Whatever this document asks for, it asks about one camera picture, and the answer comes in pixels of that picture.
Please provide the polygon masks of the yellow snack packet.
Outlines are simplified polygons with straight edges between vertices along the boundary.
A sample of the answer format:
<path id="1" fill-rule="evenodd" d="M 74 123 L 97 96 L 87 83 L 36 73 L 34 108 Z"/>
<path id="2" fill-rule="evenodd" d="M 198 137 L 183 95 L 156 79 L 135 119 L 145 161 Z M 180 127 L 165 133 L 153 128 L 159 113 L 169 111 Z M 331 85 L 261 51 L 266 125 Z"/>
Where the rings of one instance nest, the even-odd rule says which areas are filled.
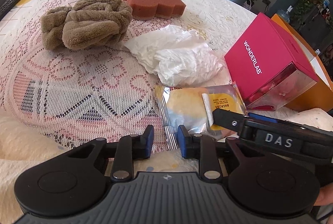
<path id="1" fill-rule="evenodd" d="M 207 134 L 222 140 L 235 134 L 213 124 L 212 112 L 223 109 L 242 115 L 247 109 L 235 83 L 197 88 L 155 87 L 156 100 L 162 113 L 168 148 L 179 148 L 177 129 L 184 125 L 189 134 Z"/>

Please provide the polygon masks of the brown fluffy towel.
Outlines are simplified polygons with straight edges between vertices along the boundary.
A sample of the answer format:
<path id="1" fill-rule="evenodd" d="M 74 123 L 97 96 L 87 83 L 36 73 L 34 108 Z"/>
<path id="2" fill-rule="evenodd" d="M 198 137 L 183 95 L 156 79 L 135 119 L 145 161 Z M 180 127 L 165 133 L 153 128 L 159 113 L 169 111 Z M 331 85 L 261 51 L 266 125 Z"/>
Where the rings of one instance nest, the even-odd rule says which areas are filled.
<path id="1" fill-rule="evenodd" d="M 82 50 L 117 44 L 126 35 L 132 12 L 123 0 L 79 0 L 74 6 L 50 9 L 41 16 L 43 47 Z"/>

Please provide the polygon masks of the red-brown sponge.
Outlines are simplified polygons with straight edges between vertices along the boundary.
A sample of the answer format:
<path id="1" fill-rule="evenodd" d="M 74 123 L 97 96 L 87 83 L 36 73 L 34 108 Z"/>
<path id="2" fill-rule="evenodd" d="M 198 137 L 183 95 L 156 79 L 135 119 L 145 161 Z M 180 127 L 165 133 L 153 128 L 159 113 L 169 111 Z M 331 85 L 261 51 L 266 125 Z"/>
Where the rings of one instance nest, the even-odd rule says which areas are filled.
<path id="1" fill-rule="evenodd" d="M 170 19 L 182 16 L 186 4 L 182 0 L 123 0 L 132 8 L 136 20 L 151 20 L 154 17 Z"/>

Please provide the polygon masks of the pink Wonderlab box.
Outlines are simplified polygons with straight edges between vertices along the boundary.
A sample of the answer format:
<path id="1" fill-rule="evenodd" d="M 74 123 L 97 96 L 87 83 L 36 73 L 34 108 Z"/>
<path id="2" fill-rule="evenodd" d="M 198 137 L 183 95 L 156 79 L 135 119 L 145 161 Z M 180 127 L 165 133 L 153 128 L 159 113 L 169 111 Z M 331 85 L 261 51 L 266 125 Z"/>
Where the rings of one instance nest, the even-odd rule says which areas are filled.
<path id="1" fill-rule="evenodd" d="M 226 53 L 225 61 L 249 110 L 275 111 L 318 81 L 293 35 L 262 13 Z"/>

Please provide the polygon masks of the white lace tablecloth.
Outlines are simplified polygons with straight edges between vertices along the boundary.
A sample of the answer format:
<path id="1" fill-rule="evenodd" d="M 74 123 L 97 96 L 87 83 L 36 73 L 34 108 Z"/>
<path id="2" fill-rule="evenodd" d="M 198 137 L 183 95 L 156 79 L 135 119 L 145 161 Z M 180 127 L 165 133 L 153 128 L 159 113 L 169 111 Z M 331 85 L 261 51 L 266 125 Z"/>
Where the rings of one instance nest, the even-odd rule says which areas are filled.
<path id="1" fill-rule="evenodd" d="M 48 51 L 40 18 L 51 8 L 78 0 L 23 0 L 1 21 L 1 107 L 25 125 L 67 147 L 97 137 L 116 141 L 155 129 L 154 152 L 167 150 L 154 88 L 159 79 L 123 45 L 80 51 Z M 168 24 L 196 30 L 225 54 L 254 20 L 229 0 L 182 0 L 180 18 L 132 21 L 127 39 Z"/>

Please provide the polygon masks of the crumpled white tissue paper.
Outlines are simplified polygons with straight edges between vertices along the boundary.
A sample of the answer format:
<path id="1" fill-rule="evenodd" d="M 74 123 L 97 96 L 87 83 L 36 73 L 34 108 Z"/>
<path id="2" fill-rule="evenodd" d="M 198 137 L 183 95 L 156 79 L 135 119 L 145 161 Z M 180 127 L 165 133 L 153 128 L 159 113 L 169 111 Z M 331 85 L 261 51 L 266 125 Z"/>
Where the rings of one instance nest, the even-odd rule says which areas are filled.
<path id="1" fill-rule="evenodd" d="M 124 43 L 145 70 L 166 86 L 197 86 L 215 77 L 222 59 L 196 30 L 168 25 Z"/>

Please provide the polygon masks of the blue water jug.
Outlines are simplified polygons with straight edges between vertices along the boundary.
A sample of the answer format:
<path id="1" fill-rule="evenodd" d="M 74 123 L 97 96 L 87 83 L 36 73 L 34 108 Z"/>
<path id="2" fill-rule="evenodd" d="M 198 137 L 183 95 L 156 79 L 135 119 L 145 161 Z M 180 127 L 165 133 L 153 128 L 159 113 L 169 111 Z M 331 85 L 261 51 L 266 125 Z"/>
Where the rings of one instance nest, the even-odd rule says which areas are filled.
<path id="1" fill-rule="evenodd" d="M 293 10 L 293 6 L 290 5 L 286 10 L 278 10 L 277 15 L 282 18 L 285 22 L 290 22 L 291 11 Z"/>

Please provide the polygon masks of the dark cabinet with plants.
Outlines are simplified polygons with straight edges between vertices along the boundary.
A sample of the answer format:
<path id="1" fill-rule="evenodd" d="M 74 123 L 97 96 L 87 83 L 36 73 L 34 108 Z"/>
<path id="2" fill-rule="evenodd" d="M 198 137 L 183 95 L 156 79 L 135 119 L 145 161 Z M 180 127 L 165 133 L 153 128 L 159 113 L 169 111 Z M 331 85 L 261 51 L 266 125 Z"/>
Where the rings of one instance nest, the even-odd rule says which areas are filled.
<path id="1" fill-rule="evenodd" d="M 332 71 L 332 1 L 297 0 L 291 24 Z"/>

